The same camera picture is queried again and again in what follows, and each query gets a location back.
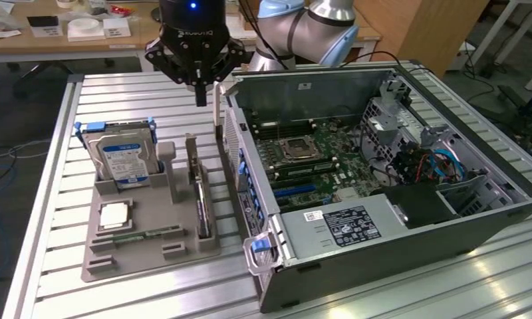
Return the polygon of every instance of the cpu socket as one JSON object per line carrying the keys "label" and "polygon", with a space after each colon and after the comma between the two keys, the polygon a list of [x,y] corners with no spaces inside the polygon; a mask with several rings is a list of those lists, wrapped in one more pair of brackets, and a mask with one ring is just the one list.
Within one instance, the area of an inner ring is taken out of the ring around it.
{"label": "cpu socket", "polygon": [[310,136],[283,139],[281,146],[289,161],[317,160],[322,157],[322,152]]}

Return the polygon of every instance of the circuit board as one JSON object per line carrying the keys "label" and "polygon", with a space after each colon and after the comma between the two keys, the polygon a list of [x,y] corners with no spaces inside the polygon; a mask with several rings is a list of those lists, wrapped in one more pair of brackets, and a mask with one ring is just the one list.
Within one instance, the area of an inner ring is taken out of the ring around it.
{"label": "circuit board", "polygon": [[[338,122],[329,121],[311,135],[256,141],[266,171],[282,171],[286,166],[293,168],[283,181],[279,174],[267,174],[283,213],[370,196],[382,188],[382,183],[389,182],[379,181],[373,174],[354,147],[350,131],[350,126],[339,127]],[[299,156],[309,157],[310,161],[294,160]],[[311,167],[325,170],[317,173]],[[293,177],[295,172],[306,172],[307,176]],[[305,192],[283,196],[286,190],[293,193],[293,189],[301,187]]]}

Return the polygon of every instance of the motherboard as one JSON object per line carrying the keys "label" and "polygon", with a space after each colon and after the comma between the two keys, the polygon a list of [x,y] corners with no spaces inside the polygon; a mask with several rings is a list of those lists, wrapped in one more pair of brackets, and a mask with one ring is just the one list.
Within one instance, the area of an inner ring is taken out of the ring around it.
{"label": "motherboard", "polygon": [[283,213],[370,196],[379,181],[354,141],[354,127],[333,118],[254,133]]}

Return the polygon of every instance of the red object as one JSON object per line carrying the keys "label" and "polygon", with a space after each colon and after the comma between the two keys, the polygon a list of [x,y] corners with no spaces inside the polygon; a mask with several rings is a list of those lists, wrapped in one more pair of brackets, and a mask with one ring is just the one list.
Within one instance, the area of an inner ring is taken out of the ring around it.
{"label": "red object", "polygon": [[127,17],[134,13],[134,9],[127,7],[120,7],[118,5],[111,5],[111,12],[115,13],[116,15]]}
{"label": "red object", "polygon": [[421,173],[423,171],[423,164],[425,164],[425,159],[429,156],[429,154],[426,154],[421,160],[421,164],[418,166],[418,173],[417,173],[417,181],[421,181]]}

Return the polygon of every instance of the robotic arm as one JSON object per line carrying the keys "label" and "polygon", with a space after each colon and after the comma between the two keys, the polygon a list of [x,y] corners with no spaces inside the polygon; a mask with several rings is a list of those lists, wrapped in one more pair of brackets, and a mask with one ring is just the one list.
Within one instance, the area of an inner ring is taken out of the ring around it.
{"label": "robotic arm", "polygon": [[160,37],[147,46],[147,60],[195,91],[198,106],[207,106],[214,82],[251,60],[243,43],[231,38],[224,7],[224,0],[160,0]]}
{"label": "robotic arm", "polygon": [[207,106],[214,82],[223,81],[242,63],[251,62],[251,71],[282,70],[295,67],[299,55],[319,64],[339,65],[359,31],[354,0],[317,0],[309,9],[303,0],[263,0],[259,29],[265,39],[256,43],[251,61],[243,43],[230,36],[224,0],[160,0],[160,12],[160,37],[148,44],[146,57],[175,83],[195,91],[198,106]]}
{"label": "robotic arm", "polygon": [[250,71],[282,70],[281,62],[294,68],[297,55],[338,66],[359,32],[355,18],[354,0],[317,0],[310,8],[303,0],[263,0],[259,29],[279,59],[259,39]]}

